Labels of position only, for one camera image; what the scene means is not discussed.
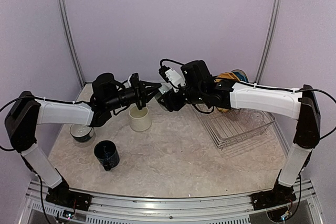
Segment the dark bowl pale blue inside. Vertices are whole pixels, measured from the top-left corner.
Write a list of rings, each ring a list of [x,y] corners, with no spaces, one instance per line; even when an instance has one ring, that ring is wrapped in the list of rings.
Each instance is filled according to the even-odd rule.
[[[163,83],[158,89],[158,93],[155,95],[155,99],[160,107],[166,111],[170,111],[169,91],[171,86]]]

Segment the white ribbed ceramic mug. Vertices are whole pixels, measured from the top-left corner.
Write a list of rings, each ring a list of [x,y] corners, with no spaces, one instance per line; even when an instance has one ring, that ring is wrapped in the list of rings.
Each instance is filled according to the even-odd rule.
[[[136,106],[133,106],[129,111],[129,118],[130,127],[136,132],[146,131],[152,125],[149,109],[147,107],[139,110]]]

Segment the metal wire dish rack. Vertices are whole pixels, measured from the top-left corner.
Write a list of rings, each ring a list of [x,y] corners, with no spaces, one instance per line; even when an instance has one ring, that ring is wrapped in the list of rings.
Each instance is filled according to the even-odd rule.
[[[275,118],[268,112],[260,127],[248,128],[242,124],[241,113],[251,109],[207,108],[204,104],[195,105],[194,113],[210,135],[217,149],[228,149],[256,136],[263,135],[273,125]]]

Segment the yellow polka dot plate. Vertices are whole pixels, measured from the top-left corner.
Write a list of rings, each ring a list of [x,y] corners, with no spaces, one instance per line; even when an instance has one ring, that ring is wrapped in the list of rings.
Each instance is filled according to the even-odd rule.
[[[236,76],[232,72],[221,73],[218,75],[218,78],[236,80]]]

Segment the blue polka dot plate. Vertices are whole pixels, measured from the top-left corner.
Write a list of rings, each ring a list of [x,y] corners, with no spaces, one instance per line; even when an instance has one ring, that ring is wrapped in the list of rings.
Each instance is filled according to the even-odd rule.
[[[240,80],[243,82],[249,82],[248,77],[246,73],[240,69],[233,70],[232,73]]]

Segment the dark bowl white inside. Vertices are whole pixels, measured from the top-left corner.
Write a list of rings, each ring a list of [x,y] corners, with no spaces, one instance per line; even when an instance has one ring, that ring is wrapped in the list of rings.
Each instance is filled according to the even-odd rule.
[[[85,125],[74,124],[70,127],[69,132],[72,138],[79,143],[87,142],[95,137],[94,128]]]

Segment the clear glass tumbler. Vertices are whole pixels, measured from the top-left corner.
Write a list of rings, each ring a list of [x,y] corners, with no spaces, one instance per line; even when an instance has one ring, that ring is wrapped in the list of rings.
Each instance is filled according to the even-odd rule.
[[[260,127],[264,122],[265,116],[262,112],[254,110],[244,110],[242,112],[242,124],[248,128]]]

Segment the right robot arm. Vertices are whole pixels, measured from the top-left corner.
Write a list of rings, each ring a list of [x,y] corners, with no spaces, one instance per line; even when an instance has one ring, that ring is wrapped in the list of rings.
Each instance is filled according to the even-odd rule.
[[[172,86],[159,100],[170,112],[179,111],[186,104],[204,104],[207,114],[215,108],[250,109],[297,120],[293,144],[277,179],[279,185],[268,194],[273,205],[288,198],[288,187],[294,184],[310,153],[320,142],[320,111],[311,86],[277,88],[215,77],[203,60],[182,64],[181,73],[161,62],[159,74]]]

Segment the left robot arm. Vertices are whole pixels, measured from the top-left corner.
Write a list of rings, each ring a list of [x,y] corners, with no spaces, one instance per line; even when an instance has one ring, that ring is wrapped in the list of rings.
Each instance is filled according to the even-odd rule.
[[[66,206],[73,193],[65,186],[61,174],[37,145],[36,126],[39,124],[74,124],[102,127],[113,115],[135,104],[142,109],[158,93],[160,83],[141,81],[138,73],[131,75],[129,87],[115,80],[112,73],[99,75],[92,83],[90,101],[65,102],[38,98],[24,91],[5,118],[11,145],[52,191],[53,197]]]

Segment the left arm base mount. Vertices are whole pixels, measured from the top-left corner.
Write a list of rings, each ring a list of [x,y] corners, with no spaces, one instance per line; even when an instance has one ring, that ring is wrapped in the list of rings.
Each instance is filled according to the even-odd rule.
[[[74,210],[88,211],[92,196],[69,189],[66,182],[62,182],[55,188],[48,188],[46,201],[55,205]]]

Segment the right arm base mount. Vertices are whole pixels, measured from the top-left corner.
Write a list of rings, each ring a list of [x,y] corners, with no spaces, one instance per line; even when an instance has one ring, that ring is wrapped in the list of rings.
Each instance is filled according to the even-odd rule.
[[[273,189],[253,193],[250,198],[255,211],[280,206],[297,199],[293,186],[286,187],[277,182]]]

